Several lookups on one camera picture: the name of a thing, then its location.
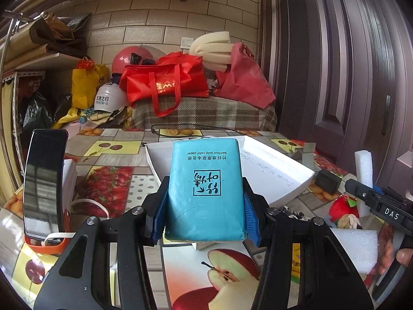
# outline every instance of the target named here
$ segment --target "plaid cushion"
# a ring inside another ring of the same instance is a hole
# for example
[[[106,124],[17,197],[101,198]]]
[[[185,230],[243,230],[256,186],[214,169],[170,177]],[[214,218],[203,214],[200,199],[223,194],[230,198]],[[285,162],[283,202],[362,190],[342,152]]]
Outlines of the plaid cushion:
[[[159,97],[160,110],[172,107],[174,97]],[[158,118],[152,107],[152,99],[144,99],[135,103],[133,121],[135,128],[151,128],[152,125],[178,125],[183,123],[199,124],[211,127],[275,131],[277,116],[274,107],[266,109],[248,105],[244,102],[210,97],[182,97],[179,107],[170,115]]]

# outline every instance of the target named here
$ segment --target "white cable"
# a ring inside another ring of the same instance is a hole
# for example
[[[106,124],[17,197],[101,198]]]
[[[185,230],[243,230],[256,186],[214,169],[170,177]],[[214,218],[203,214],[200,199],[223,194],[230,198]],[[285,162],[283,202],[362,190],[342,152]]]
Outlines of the white cable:
[[[108,210],[107,210],[101,203],[99,203],[99,202],[97,202],[97,201],[95,201],[95,200],[92,200],[92,199],[83,198],[83,199],[76,199],[76,200],[74,200],[74,201],[71,203],[70,206],[73,206],[73,205],[75,205],[75,204],[77,204],[77,203],[92,203],[92,204],[95,204],[96,206],[99,206],[99,207],[103,210],[103,212],[106,213],[106,219],[109,219],[109,212],[108,212]]]
[[[84,198],[84,199],[74,200],[74,201],[70,204],[70,206],[73,206],[73,205],[75,205],[75,204],[77,204],[77,203],[92,203],[92,204],[95,204],[96,206],[100,207],[100,208],[103,210],[103,212],[106,213],[106,219],[109,219],[109,211],[108,211],[101,203],[99,203],[99,202],[97,202],[97,201],[95,201],[95,200],[92,200],[92,199]],[[74,232],[56,232],[56,233],[51,233],[51,234],[49,234],[49,235],[46,237],[46,239],[45,239],[44,241],[42,241],[42,246],[47,246],[47,241],[48,241],[49,239],[73,238],[75,234],[76,234],[76,233],[74,233]]]

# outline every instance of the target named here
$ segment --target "phone screen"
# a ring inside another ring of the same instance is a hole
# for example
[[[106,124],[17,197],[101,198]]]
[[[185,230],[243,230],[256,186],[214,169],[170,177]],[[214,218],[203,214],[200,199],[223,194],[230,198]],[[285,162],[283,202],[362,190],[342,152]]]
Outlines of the phone screen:
[[[24,232],[30,238],[42,241],[64,232],[61,186],[67,137],[63,129],[32,133],[23,187]]]

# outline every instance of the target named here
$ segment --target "blue tissue pack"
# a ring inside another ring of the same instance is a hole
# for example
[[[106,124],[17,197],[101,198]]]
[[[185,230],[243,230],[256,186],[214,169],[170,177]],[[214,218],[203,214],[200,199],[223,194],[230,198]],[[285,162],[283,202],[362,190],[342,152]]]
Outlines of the blue tissue pack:
[[[238,141],[175,141],[165,238],[171,241],[243,241],[245,205]]]

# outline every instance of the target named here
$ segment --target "door handle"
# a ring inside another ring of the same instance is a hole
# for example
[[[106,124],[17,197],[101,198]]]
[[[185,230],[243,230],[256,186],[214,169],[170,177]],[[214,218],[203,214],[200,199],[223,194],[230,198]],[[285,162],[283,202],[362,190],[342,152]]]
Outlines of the door handle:
[[[385,106],[385,114],[383,116],[382,135],[386,135],[387,124],[389,123],[389,114],[390,114],[390,96],[386,95],[386,106]]]

